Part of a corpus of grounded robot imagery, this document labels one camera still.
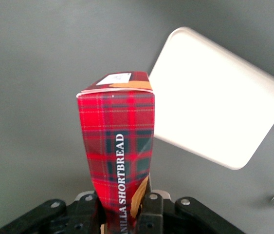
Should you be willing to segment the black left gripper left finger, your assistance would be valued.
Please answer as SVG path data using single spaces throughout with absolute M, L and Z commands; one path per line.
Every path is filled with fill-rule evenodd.
M 79 193 L 67 206 L 67 234 L 105 234 L 105 213 L 95 191 Z

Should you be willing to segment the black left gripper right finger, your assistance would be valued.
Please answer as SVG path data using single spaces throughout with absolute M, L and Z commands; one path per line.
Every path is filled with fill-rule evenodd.
M 163 198 L 158 193 L 146 194 L 137 219 L 137 234 L 162 234 L 164 232 Z

